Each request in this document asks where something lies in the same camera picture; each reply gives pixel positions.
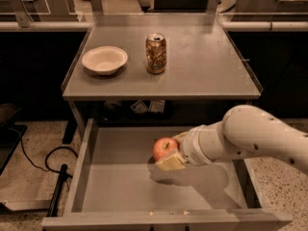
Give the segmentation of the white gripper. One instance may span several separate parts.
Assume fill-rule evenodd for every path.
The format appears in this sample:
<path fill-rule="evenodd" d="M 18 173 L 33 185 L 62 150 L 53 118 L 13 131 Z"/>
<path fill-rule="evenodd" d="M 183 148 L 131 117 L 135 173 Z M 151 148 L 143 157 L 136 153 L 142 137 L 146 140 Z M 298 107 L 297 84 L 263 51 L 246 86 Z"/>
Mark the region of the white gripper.
<path fill-rule="evenodd" d="M 178 149 L 172 149 L 166 156 L 155 163 L 157 168 L 162 171 L 185 169 L 186 161 L 196 167 L 209 165 L 212 161 L 202 151 L 199 142 L 201 131 L 201 127 L 195 127 L 187 132 L 173 136 L 177 142 L 180 142 L 181 152 Z"/>

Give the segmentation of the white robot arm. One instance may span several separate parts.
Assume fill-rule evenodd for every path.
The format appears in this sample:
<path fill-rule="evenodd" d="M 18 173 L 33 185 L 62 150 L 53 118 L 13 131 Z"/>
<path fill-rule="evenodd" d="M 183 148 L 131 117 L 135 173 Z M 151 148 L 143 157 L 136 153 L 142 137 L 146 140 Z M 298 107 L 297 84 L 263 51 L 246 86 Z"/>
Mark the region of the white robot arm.
<path fill-rule="evenodd" d="M 162 171 L 269 156 L 308 173 L 308 135 L 254 106 L 235 106 L 222 121 L 173 138 L 178 145 L 155 161 Z"/>

